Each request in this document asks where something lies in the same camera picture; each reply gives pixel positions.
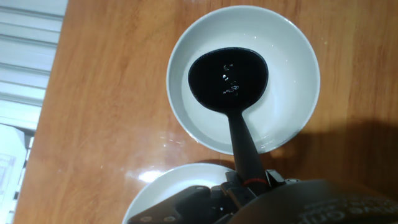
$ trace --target white plate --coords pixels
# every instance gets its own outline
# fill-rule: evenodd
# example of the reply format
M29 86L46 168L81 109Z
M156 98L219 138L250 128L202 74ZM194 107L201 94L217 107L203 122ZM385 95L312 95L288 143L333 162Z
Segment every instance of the white plate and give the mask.
M318 100L320 72L309 41L286 18L254 6L213 11L178 40L167 69L167 94L174 115L198 142L232 154L227 117L199 104L188 85L192 63L223 47L254 50L267 62L265 93L243 116L260 153L281 146L305 126Z
M176 193L194 186L213 187L226 182L225 173L231 169L214 164L188 164L176 167L145 186L130 204L123 224L138 213L151 208Z

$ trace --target black handle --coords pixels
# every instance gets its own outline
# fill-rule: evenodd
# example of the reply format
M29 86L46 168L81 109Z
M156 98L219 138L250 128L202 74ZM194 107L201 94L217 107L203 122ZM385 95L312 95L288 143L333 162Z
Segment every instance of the black handle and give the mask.
M243 183L250 182L247 186L256 191L256 195L262 194L267 187L266 173L242 113L240 111L229 113L228 121L236 172Z

